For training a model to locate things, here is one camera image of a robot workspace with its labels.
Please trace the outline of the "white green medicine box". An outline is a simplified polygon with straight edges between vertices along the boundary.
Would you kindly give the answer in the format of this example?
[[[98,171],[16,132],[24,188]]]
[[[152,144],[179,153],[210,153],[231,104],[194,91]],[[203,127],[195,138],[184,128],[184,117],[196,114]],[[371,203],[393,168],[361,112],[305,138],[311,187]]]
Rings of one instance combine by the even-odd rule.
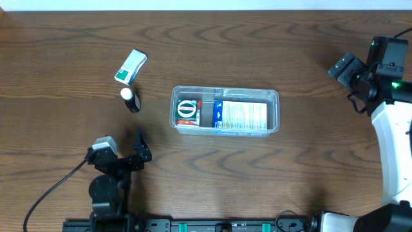
[[[115,74],[114,79],[122,84],[131,86],[137,73],[147,61],[147,55],[139,52],[138,50],[132,50],[123,65]]]

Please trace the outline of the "green Zam-Buk ointment box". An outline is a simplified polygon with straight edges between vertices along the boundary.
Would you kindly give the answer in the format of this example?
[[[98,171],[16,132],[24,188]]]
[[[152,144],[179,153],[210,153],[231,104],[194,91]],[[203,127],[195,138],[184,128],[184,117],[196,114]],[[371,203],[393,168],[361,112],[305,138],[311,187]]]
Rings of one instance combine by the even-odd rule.
[[[177,119],[193,121],[196,118],[197,111],[198,101],[179,99],[175,116]]]

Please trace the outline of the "blue fever patch box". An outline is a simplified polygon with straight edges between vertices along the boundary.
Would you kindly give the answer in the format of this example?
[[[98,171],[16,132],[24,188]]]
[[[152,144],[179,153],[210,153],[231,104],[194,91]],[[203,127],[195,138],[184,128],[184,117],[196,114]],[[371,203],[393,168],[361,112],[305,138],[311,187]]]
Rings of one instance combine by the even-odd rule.
[[[215,101],[212,126],[233,130],[266,130],[267,105],[254,102]]]

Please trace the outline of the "red medicine box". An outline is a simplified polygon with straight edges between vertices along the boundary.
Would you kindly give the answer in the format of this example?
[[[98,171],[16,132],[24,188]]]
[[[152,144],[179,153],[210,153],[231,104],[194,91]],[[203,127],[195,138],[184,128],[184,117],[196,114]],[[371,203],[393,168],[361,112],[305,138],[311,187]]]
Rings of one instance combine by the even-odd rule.
[[[199,127],[200,126],[200,113],[201,113],[201,101],[198,101],[198,111],[196,114],[196,118],[191,120],[181,120],[176,118],[176,124],[178,126],[191,126],[191,127]]]

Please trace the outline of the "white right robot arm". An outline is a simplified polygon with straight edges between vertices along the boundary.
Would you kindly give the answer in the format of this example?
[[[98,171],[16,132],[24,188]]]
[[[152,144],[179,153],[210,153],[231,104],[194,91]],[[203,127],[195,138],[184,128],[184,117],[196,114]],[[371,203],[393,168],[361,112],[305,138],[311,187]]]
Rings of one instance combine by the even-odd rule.
[[[382,167],[382,205],[361,217],[322,212],[309,231],[411,231],[411,83],[403,81],[408,41],[376,36],[366,62],[347,52],[328,75],[364,103],[375,128]]]

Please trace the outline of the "dark bottle white cap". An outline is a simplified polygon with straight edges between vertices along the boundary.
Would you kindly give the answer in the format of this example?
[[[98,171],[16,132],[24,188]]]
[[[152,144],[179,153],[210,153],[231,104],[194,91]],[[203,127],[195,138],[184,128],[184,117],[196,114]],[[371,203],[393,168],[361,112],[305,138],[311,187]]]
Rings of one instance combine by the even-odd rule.
[[[132,113],[138,113],[140,111],[140,99],[130,88],[123,88],[120,91],[120,95],[123,98],[125,105]]]

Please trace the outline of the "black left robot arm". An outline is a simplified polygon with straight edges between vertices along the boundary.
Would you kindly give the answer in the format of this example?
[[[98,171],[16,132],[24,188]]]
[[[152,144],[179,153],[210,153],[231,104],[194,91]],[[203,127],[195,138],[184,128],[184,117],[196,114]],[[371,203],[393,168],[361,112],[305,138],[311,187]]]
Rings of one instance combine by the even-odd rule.
[[[88,148],[85,161],[102,174],[92,180],[88,193],[92,199],[89,231],[141,231],[138,217],[127,211],[131,174],[144,169],[152,153],[137,131],[131,146],[133,153],[124,158],[117,156],[118,145],[110,136],[97,139]]]

